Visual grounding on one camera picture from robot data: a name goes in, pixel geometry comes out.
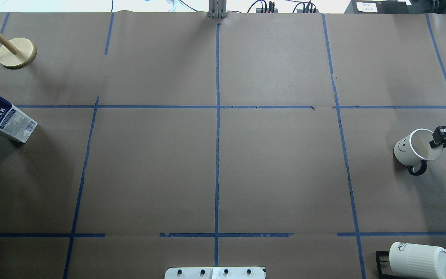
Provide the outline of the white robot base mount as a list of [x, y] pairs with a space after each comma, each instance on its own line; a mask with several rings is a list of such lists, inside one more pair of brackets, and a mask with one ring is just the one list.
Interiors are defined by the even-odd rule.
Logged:
[[266, 279], [266, 269], [257, 266], [168, 268], [165, 279]]

